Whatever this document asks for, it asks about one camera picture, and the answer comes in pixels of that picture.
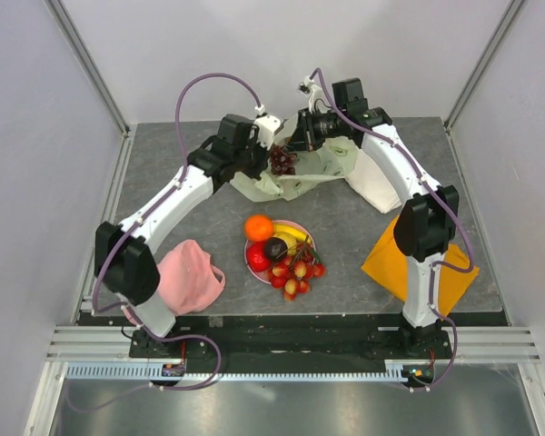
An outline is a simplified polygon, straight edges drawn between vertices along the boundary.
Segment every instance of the white panel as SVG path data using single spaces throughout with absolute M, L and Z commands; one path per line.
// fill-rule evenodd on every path
M 70 319 L 120 140 L 45 4 L 0 2 L 0 436 Z
M 545 364 L 545 0 L 523 9 L 455 137 L 508 312 Z
M 320 65 L 359 76 L 372 105 L 395 116 L 445 116 L 508 0 L 64 1 L 130 123 L 171 121 L 180 90 L 224 71 L 290 116 L 295 89 Z M 252 114 L 237 84 L 200 84 L 183 119 Z

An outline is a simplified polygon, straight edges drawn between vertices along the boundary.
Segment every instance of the orange fabric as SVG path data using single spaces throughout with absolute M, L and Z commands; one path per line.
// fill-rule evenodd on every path
M 380 240 L 375 244 L 372 252 L 363 263 L 362 270 L 405 302 L 408 265 L 406 264 L 406 257 L 400 252 L 393 239 L 393 227 L 397 221 L 398 218 L 396 217 L 385 229 Z M 460 267 L 466 267 L 469 264 L 467 257 L 458 245 L 453 243 L 450 244 L 444 260 Z M 478 266 L 466 274 L 442 267 L 438 304 L 443 315 L 450 313 L 478 274 Z

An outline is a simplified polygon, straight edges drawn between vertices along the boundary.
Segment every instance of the bowl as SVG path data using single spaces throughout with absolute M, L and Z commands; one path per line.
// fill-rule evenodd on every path
M 295 229 L 300 230 L 303 233 L 306 233 L 309 236 L 309 238 L 311 239 L 311 247 L 314 250 L 317 250 L 317 247 L 315 246 L 315 241 L 312 238 L 311 234 L 309 232 L 307 232 L 307 230 L 304 227 L 302 227 L 301 225 L 299 225 L 297 223 L 294 223 L 292 221 L 286 221 L 286 220 L 272 220 L 272 222 L 277 223 L 277 224 L 287 224 L 287 225 L 290 225 L 290 226 L 294 227 Z M 268 280 L 266 280 L 264 278 L 264 272 L 255 272 L 255 271 L 253 271 L 253 269 L 248 264 L 248 262 L 246 260 L 246 250 L 248 250 L 248 247 L 250 247 L 251 245 L 253 245 L 252 241 L 246 241 L 246 244 L 244 245 L 244 263 L 246 264 L 246 268 L 248 268 L 248 271 L 250 271 L 253 274 L 253 276 L 256 277 L 258 280 L 260 280 L 261 282 L 271 284 Z

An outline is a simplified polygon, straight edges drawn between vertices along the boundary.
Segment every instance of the pink bag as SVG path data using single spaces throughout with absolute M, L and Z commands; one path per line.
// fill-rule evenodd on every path
M 193 240 L 178 244 L 157 269 L 160 272 L 157 291 L 176 315 L 203 311 L 216 301 L 226 284 L 223 272 L 210 264 L 210 254 Z

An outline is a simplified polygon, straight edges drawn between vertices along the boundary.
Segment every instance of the banana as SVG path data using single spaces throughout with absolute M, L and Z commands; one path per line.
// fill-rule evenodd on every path
M 275 224 L 274 225 L 274 232 L 275 233 L 288 233 L 294 237 L 298 242 L 302 243 L 306 239 L 309 239 L 307 234 L 305 232 L 301 232 L 298 229 L 295 229 L 294 227 L 288 225 L 288 224 Z

